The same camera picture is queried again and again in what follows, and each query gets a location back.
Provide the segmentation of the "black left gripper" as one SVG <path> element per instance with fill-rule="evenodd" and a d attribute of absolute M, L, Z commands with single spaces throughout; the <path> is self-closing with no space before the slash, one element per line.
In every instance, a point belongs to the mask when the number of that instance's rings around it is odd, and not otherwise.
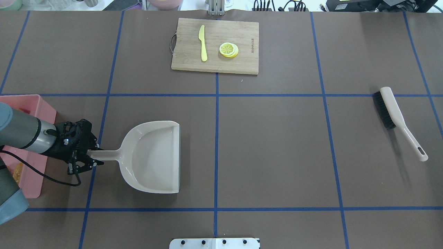
<path fill-rule="evenodd" d="M 56 123 L 43 134 L 55 137 L 54 143 L 43 155 L 68 163 L 68 175 L 92 170 L 104 162 L 92 159 L 88 151 L 103 151 L 92 133 L 92 123 L 86 119 L 77 122 Z"/>

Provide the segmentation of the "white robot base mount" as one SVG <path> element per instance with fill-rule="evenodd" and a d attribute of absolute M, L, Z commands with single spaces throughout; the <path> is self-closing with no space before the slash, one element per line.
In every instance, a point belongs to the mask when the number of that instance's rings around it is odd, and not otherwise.
<path fill-rule="evenodd" d="M 260 249 L 256 238 L 177 238 L 169 244 L 170 249 Z"/>

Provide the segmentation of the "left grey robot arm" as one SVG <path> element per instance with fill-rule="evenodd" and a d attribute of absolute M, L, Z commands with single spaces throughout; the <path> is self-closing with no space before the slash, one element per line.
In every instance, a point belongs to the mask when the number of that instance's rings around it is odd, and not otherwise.
<path fill-rule="evenodd" d="M 55 183 L 73 186 L 72 183 L 56 180 L 40 172 L 19 156 L 5 151 L 4 146 L 31 151 L 67 163 L 67 173 L 76 177 L 75 186 L 82 183 L 80 173 L 104 164 L 87 154 L 88 151 L 100 150 L 100 147 L 98 139 L 92 133 L 92 123 L 86 119 L 52 124 L 2 102 L 0 124 L 1 153 L 17 159 L 38 175 Z"/>

